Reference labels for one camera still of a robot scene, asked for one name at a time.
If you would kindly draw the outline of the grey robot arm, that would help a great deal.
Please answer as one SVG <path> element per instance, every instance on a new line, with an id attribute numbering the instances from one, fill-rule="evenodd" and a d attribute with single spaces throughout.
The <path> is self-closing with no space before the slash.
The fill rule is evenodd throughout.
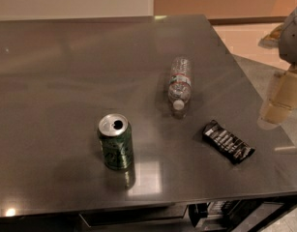
<path id="1" fill-rule="evenodd" d="M 260 119 L 273 125 L 281 124 L 297 108 L 297 7 L 282 26 L 279 55 L 290 67 L 274 72 L 260 109 Z"/>

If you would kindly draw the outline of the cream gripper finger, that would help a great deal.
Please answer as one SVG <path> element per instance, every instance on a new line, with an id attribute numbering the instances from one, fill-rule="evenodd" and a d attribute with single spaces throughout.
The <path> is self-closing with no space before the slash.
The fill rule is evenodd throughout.
<path id="1" fill-rule="evenodd" d="M 260 119 L 278 125 L 296 108 L 297 65 L 291 65 L 287 71 L 274 72 L 260 109 Z"/>

